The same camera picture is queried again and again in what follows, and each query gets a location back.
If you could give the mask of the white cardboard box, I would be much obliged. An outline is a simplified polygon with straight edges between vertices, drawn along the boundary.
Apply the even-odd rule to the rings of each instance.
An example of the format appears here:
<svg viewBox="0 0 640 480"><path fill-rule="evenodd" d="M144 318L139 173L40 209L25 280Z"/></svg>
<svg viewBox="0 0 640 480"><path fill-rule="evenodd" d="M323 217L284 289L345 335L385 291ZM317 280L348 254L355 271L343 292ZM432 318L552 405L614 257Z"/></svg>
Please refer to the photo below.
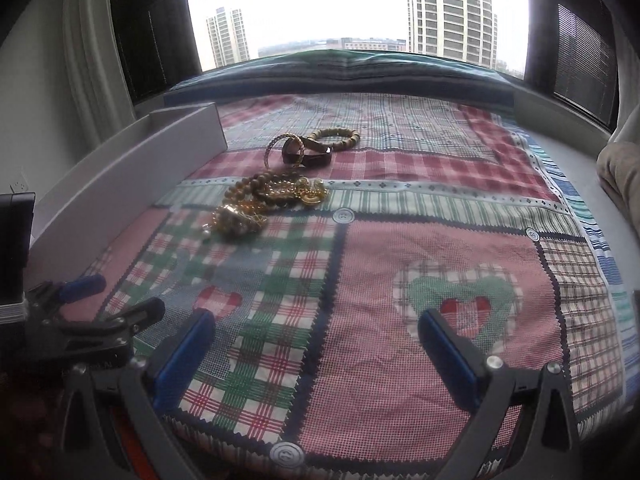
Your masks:
<svg viewBox="0 0 640 480"><path fill-rule="evenodd" d="M215 103L154 110L112 136L37 200L25 287L76 278L140 214L226 149Z"/></svg>

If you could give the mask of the white curtain left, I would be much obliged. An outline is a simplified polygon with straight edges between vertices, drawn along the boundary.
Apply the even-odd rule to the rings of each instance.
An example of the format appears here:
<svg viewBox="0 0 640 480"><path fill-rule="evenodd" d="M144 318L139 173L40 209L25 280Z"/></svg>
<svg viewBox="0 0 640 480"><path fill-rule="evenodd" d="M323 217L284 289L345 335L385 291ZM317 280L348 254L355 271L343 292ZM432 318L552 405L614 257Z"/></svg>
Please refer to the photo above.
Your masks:
<svg viewBox="0 0 640 480"><path fill-rule="evenodd" d="M97 148L134 122L110 0L63 0L63 47L82 131Z"/></svg>

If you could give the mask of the window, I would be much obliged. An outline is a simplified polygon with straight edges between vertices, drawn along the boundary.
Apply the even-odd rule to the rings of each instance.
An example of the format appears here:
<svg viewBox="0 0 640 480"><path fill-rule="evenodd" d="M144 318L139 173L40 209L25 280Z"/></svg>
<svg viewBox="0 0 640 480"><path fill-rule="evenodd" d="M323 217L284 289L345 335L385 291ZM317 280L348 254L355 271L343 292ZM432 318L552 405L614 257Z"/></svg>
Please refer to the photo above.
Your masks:
<svg viewBox="0 0 640 480"><path fill-rule="evenodd" d="M300 50L399 50L525 72L528 0L188 0L203 70Z"/></svg>

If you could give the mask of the dark striped pillow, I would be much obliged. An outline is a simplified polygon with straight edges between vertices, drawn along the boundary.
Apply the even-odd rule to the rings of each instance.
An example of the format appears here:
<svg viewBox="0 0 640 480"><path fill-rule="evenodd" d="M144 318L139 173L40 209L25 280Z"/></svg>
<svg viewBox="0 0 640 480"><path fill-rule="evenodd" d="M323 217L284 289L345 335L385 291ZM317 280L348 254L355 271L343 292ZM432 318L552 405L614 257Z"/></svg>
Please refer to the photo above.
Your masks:
<svg viewBox="0 0 640 480"><path fill-rule="evenodd" d="M230 103L258 96L385 93L512 110L514 85L488 68L428 55L388 51L312 50L210 70L164 94L169 106Z"/></svg>

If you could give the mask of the beige cushion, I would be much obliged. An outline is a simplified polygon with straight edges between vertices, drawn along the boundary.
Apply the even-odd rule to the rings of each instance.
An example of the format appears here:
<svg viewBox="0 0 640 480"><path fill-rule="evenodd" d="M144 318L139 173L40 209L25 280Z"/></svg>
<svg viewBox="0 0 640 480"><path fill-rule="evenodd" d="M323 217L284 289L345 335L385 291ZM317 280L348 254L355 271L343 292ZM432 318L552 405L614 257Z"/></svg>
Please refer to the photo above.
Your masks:
<svg viewBox="0 0 640 480"><path fill-rule="evenodd" d="M597 159L601 188L626 221L640 232L640 151L639 145L618 141L608 144Z"/></svg>

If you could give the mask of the patchwork plaid bed quilt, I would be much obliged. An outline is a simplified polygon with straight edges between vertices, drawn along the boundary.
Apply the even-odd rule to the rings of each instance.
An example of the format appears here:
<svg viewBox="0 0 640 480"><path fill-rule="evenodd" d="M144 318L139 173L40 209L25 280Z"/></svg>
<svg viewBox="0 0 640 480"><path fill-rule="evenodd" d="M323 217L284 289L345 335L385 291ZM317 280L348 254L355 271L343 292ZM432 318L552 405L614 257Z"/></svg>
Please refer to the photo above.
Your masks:
<svg viewBox="0 0 640 480"><path fill-rule="evenodd" d="M219 107L227 151L179 183L92 265L92 320L157 296L149 354L194 309L217 335L168 422L201 451L299 479L423 479L468 421L420 346L436 309L512 367L564 367L589 438L639 394L637 322L608 244L552 159L514 122L414 96L264 96ZM275 164L265 147L345 131L319 205L226 240L204 224Z"/></svg>

